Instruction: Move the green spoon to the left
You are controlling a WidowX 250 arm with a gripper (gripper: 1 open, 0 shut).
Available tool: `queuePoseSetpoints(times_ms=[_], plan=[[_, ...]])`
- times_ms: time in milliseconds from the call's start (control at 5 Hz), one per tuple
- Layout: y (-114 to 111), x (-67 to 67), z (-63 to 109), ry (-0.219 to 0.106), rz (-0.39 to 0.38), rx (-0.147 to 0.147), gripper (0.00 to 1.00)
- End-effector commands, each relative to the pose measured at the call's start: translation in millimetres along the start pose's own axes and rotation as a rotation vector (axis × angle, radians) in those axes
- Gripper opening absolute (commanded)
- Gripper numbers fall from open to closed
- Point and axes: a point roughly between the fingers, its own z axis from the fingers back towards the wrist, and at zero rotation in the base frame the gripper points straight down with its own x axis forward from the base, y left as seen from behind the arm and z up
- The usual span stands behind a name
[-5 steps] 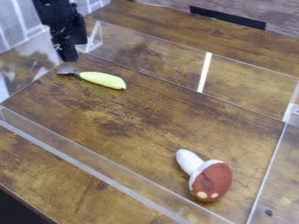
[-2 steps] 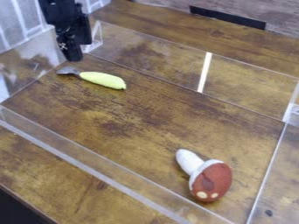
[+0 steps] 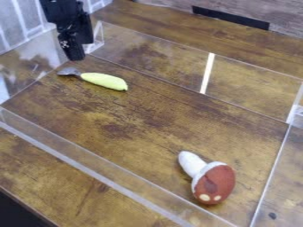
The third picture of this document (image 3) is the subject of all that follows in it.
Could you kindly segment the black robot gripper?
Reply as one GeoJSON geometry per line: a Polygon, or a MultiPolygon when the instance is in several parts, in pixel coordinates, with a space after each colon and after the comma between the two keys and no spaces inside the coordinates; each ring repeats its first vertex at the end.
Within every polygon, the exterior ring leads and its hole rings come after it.
{"type": "Polygon", "coordinates": [[[71,61],[86,57],[83,44],[94,43],[94,31],[90,14],[83,9],[80,0],[39,0],[47,21],[58,27],[60,47],[71,61]],[[75,34],[62,33],[79,24],[79,40],[75,34]]]}

